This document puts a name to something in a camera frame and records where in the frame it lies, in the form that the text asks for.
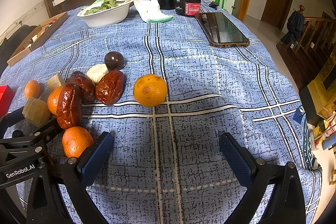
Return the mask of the beige sugarcane block large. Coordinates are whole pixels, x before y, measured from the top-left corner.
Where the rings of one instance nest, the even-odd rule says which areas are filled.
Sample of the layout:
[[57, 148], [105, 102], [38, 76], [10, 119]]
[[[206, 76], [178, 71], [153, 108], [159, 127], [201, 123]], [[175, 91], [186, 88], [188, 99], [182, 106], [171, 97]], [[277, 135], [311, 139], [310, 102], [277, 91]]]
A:
[[28, 122], [37, 128], [46, 124], [51, 116], [51, 112], [49, 111], [47, 104], [34, 97], [28, 98], [22, 110], [22, 114]]

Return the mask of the orange mandarin front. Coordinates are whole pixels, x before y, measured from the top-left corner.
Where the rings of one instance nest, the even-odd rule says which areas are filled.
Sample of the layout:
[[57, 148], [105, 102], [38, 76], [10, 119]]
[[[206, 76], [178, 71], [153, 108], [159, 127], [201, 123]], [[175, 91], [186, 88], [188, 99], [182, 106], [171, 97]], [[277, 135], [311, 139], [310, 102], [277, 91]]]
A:
[[93, 144], [94, 140], [91, 134], [79, 126], [66, 129], [62, 137], [63, 151], [68, 158], [79, 158], [84, 150]]

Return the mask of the small orange mandarin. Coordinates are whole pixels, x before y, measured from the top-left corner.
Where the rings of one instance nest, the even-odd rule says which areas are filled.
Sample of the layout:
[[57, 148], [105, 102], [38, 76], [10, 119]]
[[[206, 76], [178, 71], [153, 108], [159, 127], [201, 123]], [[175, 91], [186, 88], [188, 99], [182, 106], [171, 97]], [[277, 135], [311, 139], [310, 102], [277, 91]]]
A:
[[30, 80], [25, 86], [24, 94], [27, 99], [30, 97], [39, 98], [41, 94], [40, 84], [35, 80]]

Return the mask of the red jujube date front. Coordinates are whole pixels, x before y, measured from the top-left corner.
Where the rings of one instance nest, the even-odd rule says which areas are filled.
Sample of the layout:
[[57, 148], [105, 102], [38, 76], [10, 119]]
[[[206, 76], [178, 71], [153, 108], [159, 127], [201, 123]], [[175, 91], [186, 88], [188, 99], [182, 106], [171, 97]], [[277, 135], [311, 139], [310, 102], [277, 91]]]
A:
[[73, 83], [66, 83], [61, 90], [56, 110], [58, 125], [66, 130], [79, 126], [82, 119], [81, 90]]

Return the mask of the beige sugarcane block small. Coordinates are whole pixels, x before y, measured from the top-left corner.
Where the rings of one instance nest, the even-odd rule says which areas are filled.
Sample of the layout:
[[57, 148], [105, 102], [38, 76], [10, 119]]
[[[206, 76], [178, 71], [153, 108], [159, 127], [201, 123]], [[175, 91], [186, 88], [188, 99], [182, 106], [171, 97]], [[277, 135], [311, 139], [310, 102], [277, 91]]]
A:
[[47, 86], [50, 92], [54, 91], [56, 88], [64, 86], [65, 80], [59, 73], [52, 76], [50, 79], [47, 80]]

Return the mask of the white sugarcane chunk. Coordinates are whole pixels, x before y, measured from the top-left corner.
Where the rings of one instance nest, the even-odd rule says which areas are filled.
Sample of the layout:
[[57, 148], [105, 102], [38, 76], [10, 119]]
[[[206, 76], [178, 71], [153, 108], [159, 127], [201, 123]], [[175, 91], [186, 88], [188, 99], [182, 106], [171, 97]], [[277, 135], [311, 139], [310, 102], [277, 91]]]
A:
[[108, 72], [108, 68], [105, 64], [97, 64], [89, 68], [86, 75], [97, 84]]

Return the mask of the dark round plum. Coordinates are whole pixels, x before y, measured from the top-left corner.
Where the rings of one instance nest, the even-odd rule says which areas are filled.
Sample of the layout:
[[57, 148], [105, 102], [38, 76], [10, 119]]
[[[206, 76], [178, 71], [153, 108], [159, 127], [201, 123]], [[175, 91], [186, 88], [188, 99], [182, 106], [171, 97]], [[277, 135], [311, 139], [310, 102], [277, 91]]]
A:
[[108, 69], [122, 69], [125, 66], [125, 59], [120, 52], [111, 51], [104, 57], [105, 65]]

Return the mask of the large orange mandarin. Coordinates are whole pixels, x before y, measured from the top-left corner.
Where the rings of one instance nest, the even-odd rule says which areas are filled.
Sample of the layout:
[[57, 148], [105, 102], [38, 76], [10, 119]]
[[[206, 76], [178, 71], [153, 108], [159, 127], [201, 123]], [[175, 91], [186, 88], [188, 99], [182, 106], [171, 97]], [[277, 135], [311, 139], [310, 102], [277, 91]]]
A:
[[134, 99], [145, 107], [155, 107], [165, 101], [167, 83], [157, 75], [144, 75], [133, 86]]

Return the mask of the red tray box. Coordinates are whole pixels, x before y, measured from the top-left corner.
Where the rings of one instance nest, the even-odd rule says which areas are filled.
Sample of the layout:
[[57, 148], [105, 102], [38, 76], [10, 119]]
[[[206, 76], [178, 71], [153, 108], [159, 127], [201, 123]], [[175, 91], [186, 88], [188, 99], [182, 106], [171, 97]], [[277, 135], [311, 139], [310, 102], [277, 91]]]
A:
[[0, 86], [0, 116], [7, 114], [15, 92], [8, 86]]

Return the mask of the brown cardboard box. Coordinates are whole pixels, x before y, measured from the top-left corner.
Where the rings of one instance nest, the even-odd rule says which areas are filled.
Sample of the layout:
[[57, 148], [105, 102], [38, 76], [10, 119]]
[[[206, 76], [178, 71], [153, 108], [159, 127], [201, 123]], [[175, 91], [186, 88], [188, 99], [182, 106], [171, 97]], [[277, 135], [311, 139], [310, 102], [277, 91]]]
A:
[[20, 43], [14, 53], [7, 60], [9, 66], [14, 66], [25, 56], [41, 47], [49, 37], [68, 19], [67, 12], [53, 16], [35, 27]]

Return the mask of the blue plaid tablecloth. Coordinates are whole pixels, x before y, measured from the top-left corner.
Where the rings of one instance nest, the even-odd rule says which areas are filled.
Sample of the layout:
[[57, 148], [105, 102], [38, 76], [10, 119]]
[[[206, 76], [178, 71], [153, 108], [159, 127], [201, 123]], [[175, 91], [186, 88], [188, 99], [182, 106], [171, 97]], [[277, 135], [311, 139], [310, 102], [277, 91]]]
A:
[[[30, 80], [45, 85], [56, 73], [69, 79], [110, 51], [125, 57], [120, 100], [83, 106], [82, 126], [94, 137], [115, 134], [112, 155], [87, 189], [109, 223], [223, 223], [245, 189], [220, 152], [222, 132], [254, 157], [296, 165], [312, 223], [322, 174], [313, 168], [306, 119], [295, 117], [301, 101], [244, 24], [232, 18], [250, 45], [223, 49], [210, 46], [194, 18], [147, 24], [131, 8], [121, 23], [90, 28], [77, 14], [71, 10], [42, 47], [7, 67], [1, 84], [15, 90], [10, 110], [17, 110]], [[149, 74], [167, 83], [155, 107], [133, 96], [136, 80]]]

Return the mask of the white bowl with greens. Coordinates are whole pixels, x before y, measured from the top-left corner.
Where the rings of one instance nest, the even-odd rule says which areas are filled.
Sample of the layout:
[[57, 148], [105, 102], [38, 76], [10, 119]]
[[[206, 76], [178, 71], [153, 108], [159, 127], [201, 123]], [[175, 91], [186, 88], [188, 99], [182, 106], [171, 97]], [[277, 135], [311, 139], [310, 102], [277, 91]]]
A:
[[108, 26], [123, 21], [132, 4], [133, 0], [96, 0], [82, 9], [77, 17], [90, 28]]

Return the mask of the black smartphone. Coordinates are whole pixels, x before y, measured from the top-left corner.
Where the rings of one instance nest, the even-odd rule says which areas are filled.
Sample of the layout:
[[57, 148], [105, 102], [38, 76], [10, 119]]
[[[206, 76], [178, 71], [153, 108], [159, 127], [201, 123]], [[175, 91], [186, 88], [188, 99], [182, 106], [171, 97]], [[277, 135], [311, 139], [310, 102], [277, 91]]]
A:
[[249, 40], [221, 12], [201, 12], [195, 14], [210, 46], [217, 48], [247, 47]]

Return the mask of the white green cloth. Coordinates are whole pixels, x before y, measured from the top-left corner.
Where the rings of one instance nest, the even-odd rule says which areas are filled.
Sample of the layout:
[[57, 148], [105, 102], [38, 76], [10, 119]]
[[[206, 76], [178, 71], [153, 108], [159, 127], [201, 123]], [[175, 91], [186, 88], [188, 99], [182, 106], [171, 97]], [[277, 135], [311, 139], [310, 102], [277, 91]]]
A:
[[174, 19], [161, 12], [158, 0], [132, 0], [141, 19], [146, 23], [164, 23]]

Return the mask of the dark jar red label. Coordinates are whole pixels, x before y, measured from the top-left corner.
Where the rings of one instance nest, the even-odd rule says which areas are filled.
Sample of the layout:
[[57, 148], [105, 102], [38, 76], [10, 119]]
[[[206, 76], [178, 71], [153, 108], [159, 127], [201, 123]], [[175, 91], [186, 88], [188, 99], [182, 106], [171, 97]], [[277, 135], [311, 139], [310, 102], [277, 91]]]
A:
[[175, 12], [181, 16], [194, 17], [201, 9], [201, 0], [177, 0]]

